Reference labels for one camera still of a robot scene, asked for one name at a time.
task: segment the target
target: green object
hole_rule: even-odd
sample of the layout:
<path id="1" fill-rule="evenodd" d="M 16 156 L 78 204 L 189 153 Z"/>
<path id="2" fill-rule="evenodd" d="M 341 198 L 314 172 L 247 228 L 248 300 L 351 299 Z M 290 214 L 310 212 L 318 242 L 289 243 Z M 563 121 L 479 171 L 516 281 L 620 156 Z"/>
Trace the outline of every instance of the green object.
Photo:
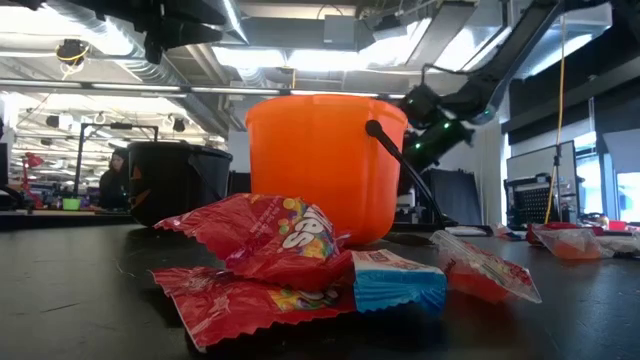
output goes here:
<path id="1" fill-rule="evenodd" d="M 80 210 L 80 199 L 62 199 L 62 208 L 69 211 Z"/>

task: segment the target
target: orange plastic bucket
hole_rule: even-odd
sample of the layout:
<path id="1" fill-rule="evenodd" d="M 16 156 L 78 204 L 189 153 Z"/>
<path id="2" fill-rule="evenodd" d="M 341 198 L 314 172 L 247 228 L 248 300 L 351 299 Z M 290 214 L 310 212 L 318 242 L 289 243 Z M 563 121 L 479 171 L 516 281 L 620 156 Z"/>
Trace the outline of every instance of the orange plastic bucket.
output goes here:
<path id="1" fill-rule="evenodd" d="M 375 119 L 402 148 L 407 118 L 357 96 L 287 96 L 247 115 L 254 193 L 301 196 L 325 212 L 350 245 L 384 236 L 395 214 L 400 165 L 365 123 Z"/>

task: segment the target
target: bucket handle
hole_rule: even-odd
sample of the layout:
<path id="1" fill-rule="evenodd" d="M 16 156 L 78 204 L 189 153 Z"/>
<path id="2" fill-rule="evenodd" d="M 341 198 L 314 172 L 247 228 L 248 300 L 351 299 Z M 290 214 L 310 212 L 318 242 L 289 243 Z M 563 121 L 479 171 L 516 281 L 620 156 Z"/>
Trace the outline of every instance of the bucket handle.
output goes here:
<path id="1" fill-rule="evenodd" d="M 365 130 L 367 132 L 367 135 L 378 140 L 380 145 L 382 145 L 382 147 L 384 147 L 385 150 L 387 150 L 387 152 L 400 163 L 400 167 L 404 171 L 406 171 L 413 179 L 413 182 L 418 187 L 418 191 L 420 191 L 422 195 L 431 203 L 433 212 L 436 215 L 437 225 L 440 227 L 440 229 L 444 230 L 444 215 L 442 214 L 442 211 L 440 211 L 440 207 L 438 206 L 438 203 L 436 203 L 436 200 L 431 194 L 431 191 L 429 191 L 429 188 L 420 177 L 420 174 L 402 156 L 402 153 L 400 152 L 400 150 L 398 150 L 396 144 L 393 143 L 393 140 L 391 140 L 387 133 L 384 132 L 384 130 L 382 129 L 382 125 L 380 125 L 380 122 L 378 122 L 377 120 L 367 121 L 367 123 L 365 124 Z"/>
<path id="2" fill-rule="evenodd" d="M 202 175 L 203 174 L 202 162 L 200 162 L 200 158 L 196 154 L 192 153 L 191 155 L 189 155 L 189 165 L 191 165 L 193 170 L 196 171 L 196 174 L 200 176 L 200 179 L 202 179 L 202 182 L 204 183 L 204 185 L 213 194 L 213 197 L 216 199 L 216 201 L 222 200 L 222 196 L 220 196 L 216 188 L 213 187 L 211 183 L 209 183 L 209 180 L 207 180 L 207 178 Z"/>

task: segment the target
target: black bucket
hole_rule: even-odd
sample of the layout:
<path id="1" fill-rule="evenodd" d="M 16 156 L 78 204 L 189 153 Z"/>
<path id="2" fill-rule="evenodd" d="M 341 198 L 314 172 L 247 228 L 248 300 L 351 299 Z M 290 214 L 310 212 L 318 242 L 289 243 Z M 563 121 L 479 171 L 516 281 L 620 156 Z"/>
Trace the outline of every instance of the black bucket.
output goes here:
<path id="1" fill-rule="evenodd" d="M 227 195 L 232 156 L 199 145 L 129 145 L 131 215 L 142 225 L 180 215 Z"/>

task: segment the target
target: table surface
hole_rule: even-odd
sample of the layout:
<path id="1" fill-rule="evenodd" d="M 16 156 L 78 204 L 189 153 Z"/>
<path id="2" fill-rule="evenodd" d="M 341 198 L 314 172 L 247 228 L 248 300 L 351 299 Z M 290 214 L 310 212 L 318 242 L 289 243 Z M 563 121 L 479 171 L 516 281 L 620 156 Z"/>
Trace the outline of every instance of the table surface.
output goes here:
<path id="1" fill-rule="evenodd" d="M 491 305 L 449 292 L 416 305 L 225 340 L 217 359 L 640 358 L 640 261 L 561 262 L 544 249 L 469 241 L 528 267 L 542 304 Z M 433 263 L 434 249 L 379 241 Z M 148 269 L 215 265 L 194 240 L 136 225 L 0 233 L 1 359 L 189 359 L 173 304 Z"/>

